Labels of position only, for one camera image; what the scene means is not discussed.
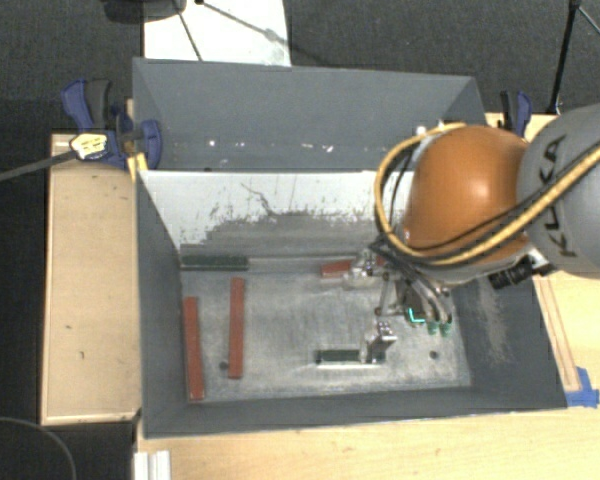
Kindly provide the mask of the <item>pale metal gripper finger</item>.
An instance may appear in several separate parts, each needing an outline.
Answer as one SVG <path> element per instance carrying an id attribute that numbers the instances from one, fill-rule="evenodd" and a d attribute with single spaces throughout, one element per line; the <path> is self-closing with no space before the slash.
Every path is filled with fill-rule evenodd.
<path id="1" fill-rule="evenodd" d="M 388 321 L 378 320 L 365 334 L 361 345 L 361 362 L 363 364 L 379 364 L 387 359 L 388 349 L 397 342 Z"/>
<path id="2" fill-rule="evenodd" d="M 342 276 L 345 289 L 369 289 L 378 284 L 374 276 L 377 265 L 377 255 L 370 250 L 363 250 L 351 262 Z"/>

